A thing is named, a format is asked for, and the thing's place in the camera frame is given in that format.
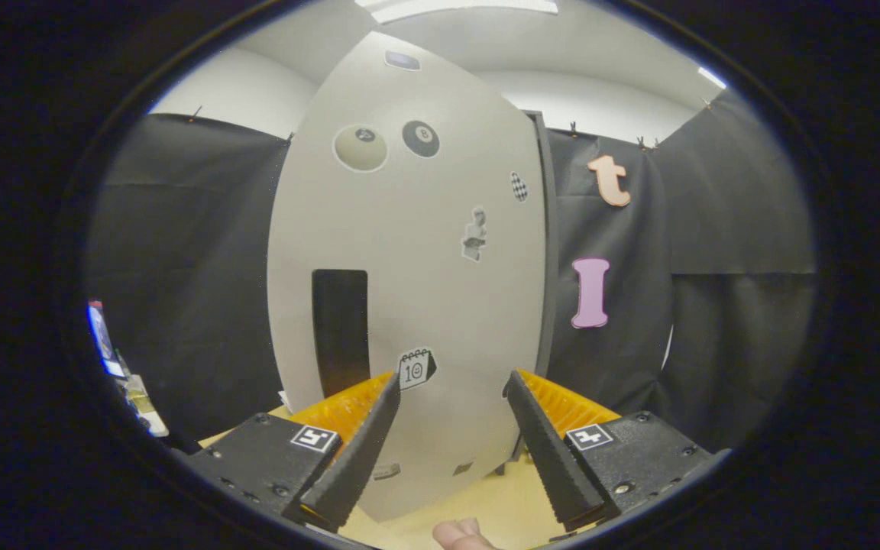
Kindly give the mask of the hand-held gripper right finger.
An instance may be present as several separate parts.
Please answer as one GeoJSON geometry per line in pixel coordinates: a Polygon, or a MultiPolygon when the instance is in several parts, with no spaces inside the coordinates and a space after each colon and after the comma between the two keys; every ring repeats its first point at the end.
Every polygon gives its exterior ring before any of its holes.
{"type": "Polygon", "coordinates": [[[650,507],[718,463],[654,412],[621,416],[528,371],[510,374],[504,396],[566,532],[650,507]]]}

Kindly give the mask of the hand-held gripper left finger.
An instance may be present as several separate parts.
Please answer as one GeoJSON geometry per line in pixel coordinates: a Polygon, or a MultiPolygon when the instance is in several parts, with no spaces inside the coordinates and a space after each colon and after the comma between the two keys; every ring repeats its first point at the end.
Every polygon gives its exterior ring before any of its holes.
{"type": "Polygon", "coordinates": [[[400,404],[399,377],[385,373],[288,419],[258,413],[180,460],[259,514],[337,532],[369,483],[400,404]]]}

